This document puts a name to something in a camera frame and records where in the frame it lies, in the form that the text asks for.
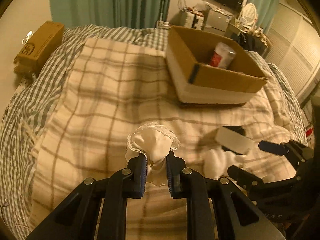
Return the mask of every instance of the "cardboard box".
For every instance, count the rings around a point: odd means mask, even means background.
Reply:
[[[42,24],[16,56],[14,72],[38,75],[50,54],[61,45],[63,28],[64,25],[58,22]]]
[[[219,42],[237,53],[227,70],[205,65]],[[184,103],[244,104],[267,82],[263,71],[235,41],[195,29],[171,27],[166,60],[178,98]]]

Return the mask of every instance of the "red label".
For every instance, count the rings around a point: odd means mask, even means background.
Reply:
[[[218,67],[221,59],[222,57],[215,52],[211,58],[210,65],[213,67]]]

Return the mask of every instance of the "red object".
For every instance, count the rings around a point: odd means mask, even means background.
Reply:
[[[313,132],[313,127],[306,131],[306,137],[309,137]]]
[[[218,67],[221,59],[222,57],[215,52],[211,58],[210,65],[213,67]]]

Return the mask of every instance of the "beige plaid blanket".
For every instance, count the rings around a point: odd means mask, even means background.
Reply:
[[[181,142],[176,156],[202,174],[204,151],[215,146],[216,129],[223,125],[242,125],[255,140],[246,170],[268,176],[268,181],[295,174],[284,157],[262,152],[257,145],[262,139],[295,139],[274,78],[241,107],[186,106],[177,100],[163,52],[89,38],[32,150],[37,166],[30,227],[85,178],[103,179],[126,167],[128,134],[150,122],[174,131]],[[147,184],[141,200],[128,200],[127,239],[186,239],[186,201],[171,199],[167,187]]]

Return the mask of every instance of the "white closet door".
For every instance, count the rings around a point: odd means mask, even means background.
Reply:
[[[320,38],[313,26],[297,11],[283,4],[267,35],[273,44],[267,62],[276,64],[287,77],[298,101],[317,82],[320,62]]]

